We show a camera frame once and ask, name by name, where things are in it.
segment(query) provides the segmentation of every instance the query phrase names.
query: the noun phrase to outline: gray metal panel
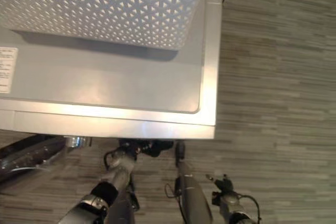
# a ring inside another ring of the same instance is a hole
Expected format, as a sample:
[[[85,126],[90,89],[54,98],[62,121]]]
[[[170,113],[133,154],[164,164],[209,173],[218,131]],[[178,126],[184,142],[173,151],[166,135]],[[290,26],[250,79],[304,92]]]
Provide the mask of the gray metal panel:
[[[193,113],[200,103],[204,0],[179,51],[0,28],[0,46],[19,49],[12,92],[0,97]]]

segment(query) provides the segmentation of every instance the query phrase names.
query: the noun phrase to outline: label sticker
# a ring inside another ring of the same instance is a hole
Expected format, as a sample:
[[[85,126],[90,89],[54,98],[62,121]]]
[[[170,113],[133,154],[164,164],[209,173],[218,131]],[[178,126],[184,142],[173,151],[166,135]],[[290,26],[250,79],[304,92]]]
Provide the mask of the label sticker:
[[[10,93],[17,48],[0,47],[0,93]]]

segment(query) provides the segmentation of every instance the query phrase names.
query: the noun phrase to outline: perforated basket pattern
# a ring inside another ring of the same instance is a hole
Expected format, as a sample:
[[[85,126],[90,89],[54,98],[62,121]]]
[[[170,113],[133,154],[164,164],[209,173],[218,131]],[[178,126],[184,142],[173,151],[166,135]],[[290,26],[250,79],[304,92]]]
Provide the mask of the perforated basket pattern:
[[[0,24],[34,31],[179,50],[198,0],[0,0]]]

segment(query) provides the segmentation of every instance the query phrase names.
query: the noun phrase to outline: gray wood-look floor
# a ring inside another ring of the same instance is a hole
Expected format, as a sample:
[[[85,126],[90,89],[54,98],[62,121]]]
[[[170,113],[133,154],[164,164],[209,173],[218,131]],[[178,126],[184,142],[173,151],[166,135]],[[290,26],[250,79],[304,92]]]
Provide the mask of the gray wood-look floor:
[[[215,187],[205,174],[227,173],[258,199],[263,223],[336,223],[335,8],[335,0],[226,1],[216,139],[187,142],[208,199]],[[0,134],[0,147],[27,136]],[[0,196],[0,223],[55,223],[97,182],[102,155],[115,145],[96,139],[48,183]],[[163,191],[175,176],[173,151],[139,158],[137,223],[182,223]]]

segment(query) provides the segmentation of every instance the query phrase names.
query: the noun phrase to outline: metal edge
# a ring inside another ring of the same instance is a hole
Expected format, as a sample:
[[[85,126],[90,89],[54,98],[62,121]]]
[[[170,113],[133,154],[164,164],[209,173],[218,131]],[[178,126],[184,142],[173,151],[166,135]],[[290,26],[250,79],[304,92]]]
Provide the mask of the metal edge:
[[[217,3],[209,3],[208,1],[206,3],[205,56],[199,106],[200,109],[194,114],[118,109],[98,106],[70,105],[9,99],[0,99],[0,110],[91,116],[95,118],[215,125],[219,49],[221,43],[220,26],[222,5],[219,4],[220,2],[221,0],[218,0]]]

